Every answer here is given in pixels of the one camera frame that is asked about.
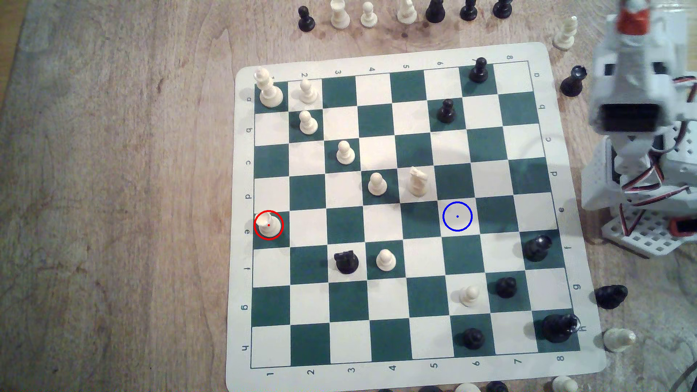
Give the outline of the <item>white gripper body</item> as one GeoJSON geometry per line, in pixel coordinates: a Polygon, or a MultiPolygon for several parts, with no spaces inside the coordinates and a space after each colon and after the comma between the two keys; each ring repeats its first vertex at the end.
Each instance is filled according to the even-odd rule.
{"type": "Polygon", "coordinates": [[[687,120],[686,18],[652,11],[644,35],[626,35],[617,15],[594,51],[589,123],[597,133],[660,133],[687,120]]]}

